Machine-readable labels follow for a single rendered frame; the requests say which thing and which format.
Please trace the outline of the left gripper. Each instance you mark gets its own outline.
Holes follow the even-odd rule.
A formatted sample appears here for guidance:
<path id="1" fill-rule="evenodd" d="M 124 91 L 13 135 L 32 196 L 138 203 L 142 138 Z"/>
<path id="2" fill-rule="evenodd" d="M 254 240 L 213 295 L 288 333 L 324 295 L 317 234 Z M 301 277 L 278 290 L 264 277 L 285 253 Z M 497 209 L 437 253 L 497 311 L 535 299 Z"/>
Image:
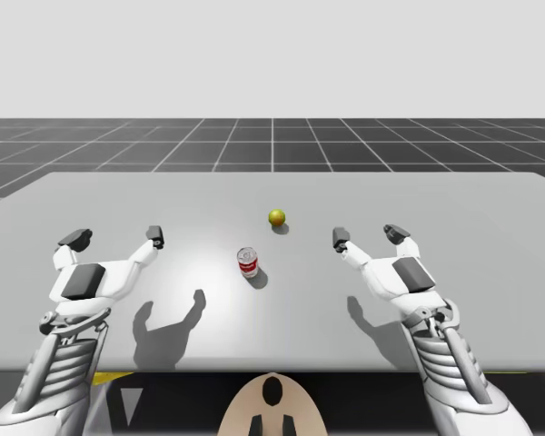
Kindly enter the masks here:
<path id="1" fill-rule="evenodd" d="M 57 243 L 53 264 L 60 273 L 49 298 L 59 315 L 94 315 L 110 308 L 133 289 L 137 268 L 151 265 L 165 245 L 162 227 L 151 225 L 146 242 L 127 261 L 77 264 L 77 254 L 88 248 L 92 236 L 90 229 L 78 229 Z"/>

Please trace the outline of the red and white can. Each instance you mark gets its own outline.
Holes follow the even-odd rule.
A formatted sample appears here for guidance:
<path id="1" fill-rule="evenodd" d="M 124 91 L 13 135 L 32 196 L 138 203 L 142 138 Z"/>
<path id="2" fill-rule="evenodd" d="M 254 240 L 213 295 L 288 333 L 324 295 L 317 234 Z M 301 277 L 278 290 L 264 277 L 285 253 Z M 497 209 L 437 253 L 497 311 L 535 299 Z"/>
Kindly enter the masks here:
<path id="1" fill-rule="evenodd" d="M 252 247 L 243 247 L 237 253 L 237 262 L 244 278 L 253 278 L 259 272 L 258 256 Z"/>

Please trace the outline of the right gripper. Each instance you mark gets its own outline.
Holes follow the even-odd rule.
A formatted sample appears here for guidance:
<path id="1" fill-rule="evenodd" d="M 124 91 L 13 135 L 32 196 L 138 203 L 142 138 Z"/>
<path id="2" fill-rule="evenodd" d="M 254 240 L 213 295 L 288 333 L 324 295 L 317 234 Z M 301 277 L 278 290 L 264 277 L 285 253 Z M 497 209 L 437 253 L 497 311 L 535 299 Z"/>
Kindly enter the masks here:
<path id="1" fill-rule="evenodd" d="M 395 224 L 385 224 L 383 231 L 396 247 L 397 258 L 372 259 L 351 241 L 344 227 L 332 230 L 332 246 L 342 259 L 356 270 L 362 269 L 362 277 L 371 293 L 393 305 L 407 317 L 418 309 L 435 312 L 446 302 L 435 289 L 436 283 L 418 259 L 418 244 L 411 234 Z"/>

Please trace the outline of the tan robot part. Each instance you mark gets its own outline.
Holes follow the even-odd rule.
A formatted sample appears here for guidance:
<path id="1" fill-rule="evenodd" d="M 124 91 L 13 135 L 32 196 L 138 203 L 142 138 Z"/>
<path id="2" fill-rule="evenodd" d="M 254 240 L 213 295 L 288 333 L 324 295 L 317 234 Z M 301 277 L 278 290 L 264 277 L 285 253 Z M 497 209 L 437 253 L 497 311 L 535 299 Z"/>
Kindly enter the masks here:
<path id="1" fill-rule="evenodd" d="M 310 394 L 295 380 L 270 372 L 235 394 L 217 436 L 329 436 Z"/>

